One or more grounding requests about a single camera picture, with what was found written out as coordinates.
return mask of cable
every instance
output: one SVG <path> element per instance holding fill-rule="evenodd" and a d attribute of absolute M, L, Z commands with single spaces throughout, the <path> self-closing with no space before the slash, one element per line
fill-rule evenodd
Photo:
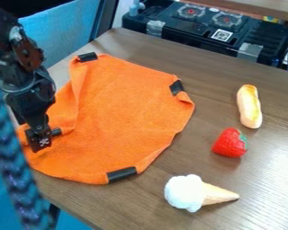
<path fill-rule="evenodd" d="M 52 229 L 53 220 L 26 163 L 0 89 L 0 173 L 24 229 Z"/>

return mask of black machine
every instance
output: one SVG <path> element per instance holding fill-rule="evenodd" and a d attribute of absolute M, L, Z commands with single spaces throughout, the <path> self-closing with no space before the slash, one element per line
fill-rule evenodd
<path fill-rule="evenodd" d="M 43 52 L 29 39 L 17 18 L 0 9 L 0 86 L 25 131 L 33 152 L 51 146 L 51 137 L 60 129 L 51 130 L 46 114 L 55 102 L 55 84 L 41 65 Z"/>
<path fill-rule="evenodd" d="M 242 14 L 169 0 L 144 1 L 126 13 L 122 26 L 193 47 L 280 66 L 288 46 L 288 27 Z"/>

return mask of electronic device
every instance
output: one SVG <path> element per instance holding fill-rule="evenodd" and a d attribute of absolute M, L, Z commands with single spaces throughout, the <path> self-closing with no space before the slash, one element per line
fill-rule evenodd
<path fill-rule="evenodd" d="M 197 4 L 143 4 L 146 9 L 123 16 L 122 27 L 269 66 L 283 62 L 288 46 L 285 25 Z"/>

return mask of qr code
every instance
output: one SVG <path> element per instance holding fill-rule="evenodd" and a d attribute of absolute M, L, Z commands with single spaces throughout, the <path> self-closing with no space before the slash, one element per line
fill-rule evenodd
<path fill-rule="evenodd" d="M 233 35 L 232 32 L 218 29 L 218 30 L 211 36 L 211 38 L 214 39 L 214 40 L 228 41 L 228 40 L 230 39 L 231 35 Z"/>

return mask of waffle cone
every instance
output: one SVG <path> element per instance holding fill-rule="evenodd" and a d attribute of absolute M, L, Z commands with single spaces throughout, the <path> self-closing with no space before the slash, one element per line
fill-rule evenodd
<path fill-rule="evenodd" d="M 224 190 L 222 188 L 205 182 L 203 182 L 202 185 L 206 194 L 204 202 L 202 203 L 203 206 L 219 204 L 239 199 L 239 195 L 230 190 Z"/>

